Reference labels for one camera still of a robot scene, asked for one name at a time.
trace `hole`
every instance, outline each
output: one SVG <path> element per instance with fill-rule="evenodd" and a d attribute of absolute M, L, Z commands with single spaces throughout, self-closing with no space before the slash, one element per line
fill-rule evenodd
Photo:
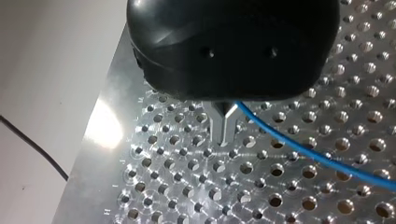
<path fill-rule="evenodd" d="M 297 190 L 298 182 L 296 180 L 291 180 L 289 183 L 286 184 L 286 189 L 288 191 L 295 191 Z"/>
<path fill-rule="evenodd" d="M 374 175 L 379 176 L 384 179 L 390 179 L 389 171 L 387 170 L 374 170 Z"/>
<path fill-rule="evenodd" d="M 143 159 L 143 160 L 142 160 L 142 165 L 143 165 L 144 167 L 149 167 L 149 166 L 151 165 L 151 159 L 149 159 L 149 158 Z"/>
<path fill-rule="evenodd" d="M 394 207 L 390 203 L 379 203 L 375 207 L 375 211 L 384 218 L 394 217 Z"/>
<path fill-rule="evenodd" d="M 273 120 L 276 123 L 281 123 L 281 122 L 285 121 L 285 119 L 286 119 L 286 115 L 283 112 L 279 112 L 273 116 Z"/>
<path fill-rule="evenodd" d="M 177 201 L 176 201 L 176 200 L 171 200 L 171 201 L 168 203 L 168 207 L 169 207 L 170 209 L 175 209 L 176 206 L 177 206 Z"/>
<path fill-rule="evenodd" d="M 152 111 L 154 110 L 154 106 L 149 105 L 149 106 L 146 108 L 146 110 L 147 110 L 148 112 L 152 112 Z"/>
<path fill-rule="evenodd" d="M 204 58 L 207 58 L 207 59 L 211 59 L 211 58 L 214 58 L 214 57 L 215 57 L 215 52 L 214 52 L 214 50 L 211 49 L 211 48 L 209 48 L 209 47 L 203 47 L 203 48 L 201 48 L 200 53 L 201 53 L 201 55 L 202 55 Z"/>
<path fill-rule="evenodd" d="M 254 137 L 249 136 L 242 141 L 242 144 L 244 145 L 244 147 L 254 147 L 254 145 L 256 145 L 256 140 L 254 139 Z"/>
<path fill-rule="evenodd" d="M 136 209 L 129 210 L 128 212 L 129 219 L 137 219 L 138 216 L 139 216 L 139 211 L 137 211 Z"/>
<path fill-rule="evenodd" d="M 195 106 L 194 105 L 189 105 L 189 110 L 190 111 L 194 111 L 195 110 Z"/>
<path fill-rule="evenodd" d="M 309 137 L 308 139 L 305 139 L 303 141 L 303 146 L 308 147 L 308 148 L 314 148 L 317 145 L 317 140 L 313 137 Z"/>
<path fill-rule="evenodd" d="M 348 180 L 350 180 L 350 178 L 352 177 L 352 175 L 347 175 L 344 174 L 342 172 L 336 171 L 335 175 L 337 176 L 337 178 L 343 182 L 347 182 Z"/>
<path fill-rule="evenodd" d="M 281 164 L 277 163 L 271 166 L 271 175 L 282 176 L 283 172 L 285 172 L 285 170 Z"/>
<path fill-rule="evenodd" d="M 163 116 L 161 114 L 158 114 L 156 116 L 154 116 L 154 122 L 159 123 L 163 120 Z"/>
<path fill-rule="evenodd" d="M 163 133 L 168 133 L 169 132 L 169 126 L 165 125 L 163 126 Z"/>
<path fill-rule="evenodd" d="M 265 187 L 265 179 L 260 178 L 260 179 L 258 179 L 258 180 L 256 180 L 256 181 L 254 181 L 254 186 L 255 186 L 256 188 L 258 188 L 258 189 L 264 188 L 264 187 Z"/>
<path fill-rule="evenodd" d="M 300 128 L 297 125 L 293 125 L 290 128 L 288 128 L 289 134 L 297 134 L 299 131 L 300 131 Z"/>
<path fill-rule="evenodd" d="M 179 140 L 180 138 L 177 135 L 175 135 L 169 139 L 169 143 L 174 146 L 178 143 Z"/>
<path fill-rule="evenodd" d="M 269 110 L 271 108 L 271 104 L 268 102 L 264 102 L 264 104 L 260 105 L 262 110 Z"/>
<path fill-rule="evenodd" d="M 186 147 L 183 147 L 183 148 L 178 152 L 178 154 L 179 154 L 180 156 L 186 156 L 188 153 L 189 153 L 189 151 L 187 150 Z"/>
<path fill-rule="evenodd" d="M 303 122 L 305 122 L 305 123 L 312 123 L 316 119 L 317 119 L 317 115 L 312 111 L 309 111 L 309 112 L 306 112 L 303 114 Z"/>
<path fill-rule="evenodd" d="M 148 138 L 148 143 L 149 143 L 149 144 L 154 144 L 154 143 L 156 143 L 156 142 L 157 142 L 157 136 L 152 135 L 152 136 L 150 136 L 150 137 Z"/>
<path fill-rule="evenodd" d="M 335 121 L 338 123 L 346 123 L 348 119 L 348 114 L 345 111 L 340 111 L 335 114 L 334 117 Z"/>
<path fill-rule="evenodd" d="M 382 120 L 382 115 L 378 111 L 370 111 L 367 120 L 371 123 L 379 123 Z"/>
<path fill-rule="evenodd" d="M 207 121 L 207 114 L 205 113 L 199 114 L 196 119 L 200 123 L 205 123 L 205 121 Z"/>
<path fill-rule="evenodd" d="M 273 194 L 269 198 L 269 204 L 273 207 L 279 207 L 282 205 L 282 196 L 280 194 Z"/>
<path fill-rule="evenodd" d="M 145 185 L 145 183 L 143 183 L 143 182 L 137 183 L 137 184 L 134 186 L 134 189 L 135 189 L 136 191 L 138 191 L 138 192 L 143 192 L 143 191 L 145 190 L 145 188 L 146 188 L 146 185 Z"/>
<path fill-rule="evenodd" d="M 204 138 L 201 135 L 197 135 L 192 138 L 192 145 L 195 147 L 200 147 L 204 142 Z"/>
<path fill-rule="evenodd" d="M 145 205 L 145 206 L 147 206 L 147 207 L 151 206 L 151 205 L 152 205 L 152 199 L 150 199 L 150 198 L 145 198 L 145 199 L 143 200 L 143 205 Z"/>
<path fill-rule="evenodd" d="M 243 163 L 239 169 L 241 170 L 242 174 L 248 175 L 253 171 L 253 165 L 251 162 L 247 161 Z"/>
<path fill-rule="evenodd" d="M 349 149 L 350 143 L 347 138 L 339 138 L 335 141 L 335 148 L 337 148 L 340 151 L 345 151 Z"/>
<path fill-rule="evenodd" d="M 163 150 L 163 147 L 157 148 L 157 154 L 158 155 L 163 155 L 164 152 L 165 152 L 165 150 Z"/>
<path fill-rule="evenodd" d="M 149 130 L 149 127 L 148 126 L 143 126 L 142 128 L 141 128 L 141 131 L 143 132 L 143 133 L 145 133 L 145 132 L 147 132 Z"/>
<path fill-rule="evenodd" d="M 349 103 L 349 107 L 351 107 L 352 109 L 360 109 L 362 105 L 363 103 L 361 102 L 361 100 L 353 100 Z"/>
<path fill-rule="evenodd" d="M 141 148 L 141 147 L 137 147 L 134 149 L 134 153 L 136 153 L 136 154 L 140 154 L 140 153 L 142 153 L 142 151 L 143 151 L 143 148 Z"/>
<path fill-rule="evenodd" d="M 191 126 L 184 127 L 184 132 L 185 133 L 190 133 L 191 132 Z"/>
<path fill-rule="evenodd" d="M 303 199 L 303 209 L 307 211 L 312 211 L 317 208 L 317 200 L 310 196 Z"/>
<path fill-rule="evenodd" d="M 364 165 L 369 161 L 367 155 L 361 154 L 357 156 L 354 160 L 354 162 L 358 165 Z"/>
<path fill-rule="evenodd" d="M 273 138 L 273 140 L 271 140 L 271 146 L 274 148 L 282 148 L 285 145 L 284 142 L 280 142 L 279 140 Z"/>
<path fill-rule="evenodd" d="M 180 123 L 181 121 L 183 121 L 183 119 L 184 119 L 184 115 L 183 114 L 175 115 L 175 122 Z"/>
<path fill-rule="evenodd" d="M 361 197 L 367 197 L 371 194 L 371 190 L 368 186 L 359 185 L 356 188 L 356 194 L 358 194 Z"/>
<path fill-rule="evenodd" d="M 307 178 L 307 179 L 312 179 L 315 176 L 317 176 L 318 172 L 317 172 L 317 168 L 315 166 L 305 166 L 305 168 L 303 168 L 303 177 Z"/>
<path fill-rule="evenodd" d="M 257 209 L 254 209 L 251 215 L 254 219 L 262 219 L 262 213 Z"/>
<path fill-rule="evenodd" d="M 337 209 L 340 211 L 340 213 L 344 215 L 349 215 L 355 210 L 355 207 L 353 205 L 353 202 L 350 200 L 343 200 L 338 202 L 337 204 Z"/>
<path fill-rule="evenodd" d="M 288 158 L 288 161 L 294 162 L 298 160 L 299 155 L 297 152 L 291 152 L 287 154 L 286 158 Z"/>
<path fill-rule="evenodd" d="M 383 151 L 385 147 L 387 147 L 387 145 L 385 144 L 385 141 L 381 138 L 373 139 L 370 142 L 370 149 L 372 151 L 380 152 Z"/>
<path fill-rule="evenodd" d="M 369 86 L 366 88 L 366 95 L 368 97 L 376 97 L 379 94 L 379 89 L 376 86 Z"/>
<path fill-rule="evenodd" d="M 169 105 L 166 109 L 167 109 L 169 112 L 172 112 L 172 111 L 175 110 L 175 106 L 174 106 L 174 105 Z"/>
<path fill-rule="evenodd" d="M 257 153 L 257 158 L 259 160 L 265 160 L 268 158 L 268 153 L 265 150 L 262 150 L 261 152 Z"/>

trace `black device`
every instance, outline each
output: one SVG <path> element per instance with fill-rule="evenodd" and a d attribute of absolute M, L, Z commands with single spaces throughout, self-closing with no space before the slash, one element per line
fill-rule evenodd
<path fill-rule="evenodd" d="M 146 81 L 179 99 L 278 100 L 318 79 L 339 24 L 337 0 L 129 0 Z"/>

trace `blue cable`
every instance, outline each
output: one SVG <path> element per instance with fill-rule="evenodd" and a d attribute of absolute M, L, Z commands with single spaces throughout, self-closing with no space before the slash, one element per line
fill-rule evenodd
<path fill-rule="evenodd" d="M 245 113 L 246 116 L 248 116 L 251 120 L 253 120 L 263 130 L 265 130 L 267 133 L 271 134 L 273 137 L 277 138 L 279 141 L 284 142 L 286 145 L 289 145 L 290 147 L 294 148 L 294 150 L 296 150 L 297 152 L 300 152 L 300 153 L 304 154 L 305 156 L 307 156 L 315 161 L 318 161 L 328 167 L 331 167 L 334 170 L 342 172 L 344 174 L 353 175 L 367 183 L 370 183 L 370 184 L 373 184 L 376 186 L 380 186 L 385 189 L 390 189 L 392 191 L 396 191 L 396 182 L 395 181 L 387 180 L 387 179 L 381 178 L 379 176 L 369 174 L 362 170 L 356 169 L 352 166 L 343 164 L 339 161 L 332 161 L 332 160 L 328 159 L 327 157 L 323 156 L 322 154 L 317 153 L 314 150 L 311 150 L 307 147 L 300 145 L 298 142 L 287 137 L 285 134 L 280 133 L 279 131 L 275 130 L 273 127 L 269 126 L 264 121 L 262 121 L 261 119 L 256 117 L 253 114 L 253 112 L 251 112 L 251 110 L 246 105 L 244 105 L 244 103 L 242 103 L 240 101 L 236 101 L 235 103 Z"/>

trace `circular hole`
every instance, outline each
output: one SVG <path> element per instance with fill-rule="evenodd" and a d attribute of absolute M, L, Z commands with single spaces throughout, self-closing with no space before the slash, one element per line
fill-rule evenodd
<path fill-rule="evenodd" d="M 335 114 L 334 119 L 335 119 L 335 121 L 337 121 L 338 123 L 345 123 L 345 122 L 347 122 L 348 114 L 347 114 L 347 112 L 345 112 L 345 111 L 337 112 L 337 113 Z"/>
<path fill-rule="evenodd" d="M 280 194 L 273 194 L 269 198 L 269 204 L 273 207 L 279 207 L 282 205 L 282 196 Z"/>
<path fill-rule="evenodd" d="M 281 176 L 285 172 L 283 166 L 279 163 L 271 166 L 271 175 L 273 176 Z"/>
<path fill-rule="evenodd" d="M 353 202 L 350 200 L 343 200 L 338 202 L 337 204 L 337 209 L 340 211 L 340 213 L 344 215 L 349 215 L 355 210 L 355 207 L 353 205 Z"/>
<path fill-rule="evenodd" d="M 253 171 L 253 165 L 251 162 L 247 161 L 243 163 L 239 169 L 241 170 L 242 174 L 248 175 Z"/>
<path fill-rule="evenodd" d="M 177 135 L 175 135 L 169 139 L 169 143 L 174 146 L 178 143 L 179 140 L 180 138 Z"/>
<path fill-rule="evenodd" d="M 254 219 L 262 219 L 262 212 L 257 209 L 254 209 L 251 215 Z"/>
<path fill-rule="evenodd" d="M 176 199 L 171 200 L 171 201 L 168 203 L 168 207 L 169 207 L 170 209 L 175 209 L 176 206 L 177 206 L 177 201 L 176 201 Z"/>
<path fill-rule="evenodd" d="M 134 189 L 135 189 L 136 191 L 138 191 L 138 192 L 143 192 L 143 191 L 145 190 L 145 188 L 146 188 L 146 185 L 145 185 L 145 183 L 143 183 L 143 182 L 137 183 L 137 184 L 134 186 Z"/>
<path fill-rule="evenodd" d="M 159 123 L 163 120 L 163 116 L 161 114 L 158 114 L 156 116 L 154 116 L 154 122 Z"/>
<path fill-rule="evenodd" d="M 149 166 L 151 165 L 151 159 L 149 159 L 149 158 L 143 159 L 143 160 L 142 160 L 142 165 L 143 165 L 144 167 L 149 167 Z"/>
<path fill-rule="evenodd" d="M 273 120 L 276 123 L 281 123 L 281 122 L 285 121 L 285 119 L 286 119 L 286 115 L 283 112 L 279 112 L 273 116 Z"/>
<path fill-rule="evenodd" d="M 265 160 L 268 158 L 268 153 L 265 150 L 262 150 L 261 152 L 257 153 L 257 158 L 259 160 Z"/>
<path fill-rule="evenodd" d="M 379 203 L 375 207 L 376 213 L 384 218 L 394 217 L 394 207 L 390 203 Z"/>
<path fill-rule="evenodd" d="M 137 211 L 136 209 L 129 210 L 128 212 L 129 219 L 137 219 L 138 216 L 139 216 L 139 211 Z"/>
<path fill-rule="evenodd" d="M 382 115 L 380 112 L 378 111 L 370 111 L 368 116 L 367 116 L 367 120 L 371 123 L 379 123 L 382 120 Z"/>
<path fill-rule="evenodd" d="M 306 166 L 303 168 L 303 177 L 307 179 L 312 179 L 317 175 L 317 168 L 315 166 Z"/>
<path fill-rule="evenodd" d="M 167 100 L 168 100 L 167 96 L 162 95 L 162 96 L 158 97 L 158 101 L 161 103 L 165 103 Z"/>
<path fill-rule="evenodd" d="M 150 198 L 145 198 L 145 199 L 143 200 L 143 205 L 145 205 L 145 206 L 151 206 L 151 205 L 152 205 L 152 199 L 150 199 Z"/>
<path fill-rule="evenodd" d="M 260 178 L 260 179 L 258 179 L 258 180 L 256 180 L 256 181 L 254 181 L 254 186 L 255 186 L 256 188 L 258 188 L 258 189 L 264 188 L 264 187 L 265 187 L 265 179 Z"/>
<path fill-rule="evenodd" d="M 300 128 L 297 125 L 293 125 L 290 128 L 288 128 L 289 134 L 297 134 L 299 131 L 300 131 Z"/>
<path fill-rule="evenodd" d="M 317 207 L 317 200 L 314 197 L 306 197 L 303 199 L 303 209 L 312 211 Z"/>
<path fill-rule="evenodd" d="M 196 119 L 200 123 L 205 123 L 205 121 L 207 121 L 207 114 L 205 113 L 199 114 Z"/>
<path fill-rule="evenodd" d="M 191 132 L 191 126 L 184 127 L 184 132 L 185 133 L 190 133 Z"/>
<path fill-rule="evenodd" d="M 204 143 L 204 138 L 201 135 L 197 135 L 192 138 L 192 145 L 195 147 L 200 147 Z"/>
<path fill-rule="evenodd" d="M 277 140 L 275 138 L 273 140 L 271 140 L 271 146 L 274 148 L 282 148 L 284 145 L 285 145 L 284 142 L 280 142 L 279 140 Z"/>
<path fill-rule="evenodd" d="M 305 122 L 305 123 L 312 123 L 316 119 L 317 119 L 317 115 L 312 111 L 308 111 L 303 114 L 303 122 Z"/>
<path fill-rule="evenodd" d="M 295 191 L 297 190 L 298 182 L 296 180 L 291 180 L 289 183 L 286 184 L 286 189 L 288 191 Z"/>
<path fill-rule="evenodd" d="M 148 138 L 148 143 L 149 143 L 149 144 L 154 144 L 154 143 L 156 143 L 156 142 L 157 142 L 157 136 L 152 135 L 152 136 L 150 136 L 150 137 Z"/>
<path fill-rule="evenodd" d="M 165 125 L 163 126 L 163 133 L 168 133 L 169 132 L 169 126 Z"/>
<path fill-rule="evenodd" d="M 389 171 L 387 170 L 374 170 L 374 175 L 379 176 L 384 179 L 390 179 Z"/>
<path fill-rule="evenodd" d="M 371 190 L 368 186 L 359 185 L 356 188 L 356 194 L 358 194 L 361 197 L 367 197 L 371 194 Z"/>
<path fill-rule="evenodd" d="M 152 112 L 152 111 L 154 110 L 154 106 L 149 105 L 149 106 L 146 108 L 146 110 L 147 110 L 148 112 Z"/>
<path fill-rule="evenodd" d="M 200 53 L 204 58 L 211 59 L 215 57 L 215 51 L 209 47 L 202 47 Z"/>
<path fill-rule="evenodd" d="M 352 175 L 347 175 L 344 174 L 342 172 L 336 171 L 335 175 L 337 176 L 337 178 L 343 182 L 347 182 L 348 180 L 350 180 L 350 178 L 352 177 Z"/>
<path fill-rule="evenodd" d="M 335 140 L 335 148 L 337 148 L 338 150 L 345 151 L 349 149 L 349 147 L 350 147 L 350 143 L 349 140 L 347 140 L 347 138 L 339 138 Z"/>
<path fill-rule="evenodd" d="M 372 151 L 380 152 L 383 151 L 386 147 L 387 144 L 385 144 L 385 141 L 381 138 L 373 139 L 370 142 L 370 149 Z"/>
<path fill-rule="evenodd" d="M 249 136 L 242 141 L 242 144 L 244 145 L 244 147 L 254 147 L 254 145 L 256 145 L 256 140 L 254 139 L 254 137 Z"/>
<path fill-rule="evenodd" d="M 181 121 L 183 121 L 183 119 L 184 119 L 184 115 L 183 114 L 175 115 L 175 122 L 180 123 Z"/>
<path fill-rule="evenodd" d="M 175 110 L 175 106 L 174 106 L 174 105 L 169 105 L 166 109 L 167 109 L 169 112 L 172 112 L 172 111 Z"/>

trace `white wall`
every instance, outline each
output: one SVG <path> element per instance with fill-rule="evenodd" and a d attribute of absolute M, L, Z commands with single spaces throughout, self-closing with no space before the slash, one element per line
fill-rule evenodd
<path fill-rule="evenodd" d="M 125 6 L 126 0 L 0 1 L 0 114 L 46 149 L 67 173 L 118 45 Z M 48 223 L 56 207 L 47 214 L 36 212 L 39 208 L 32 204 L 46 198 L 35 190 L 42 190 L 43 182 L 59 188 L 59 179 L 48 175 L 49 165 L 40 157 L 22 153 L 18 139 L 10 141 L 0 144 L 1 169 L 7 170 L 0 173 L 0 202 L 14 204 L 17 199 L 3 196 L 19 195 L 12 183 L 24 183 L 13 169 L 18 162 L 12 160 L 38 160 L 24 167 L 35 172 L 32 176 L 48 178 L 26 181 L 33 191 L 24 199 L 34 202 L 27 203 L 28 214 L 0 204 L 0 217 L 22 216 L 7 219 L 7 224 Z M 49 197 L 57 204 L 63 189 L 55 191 Z"/>

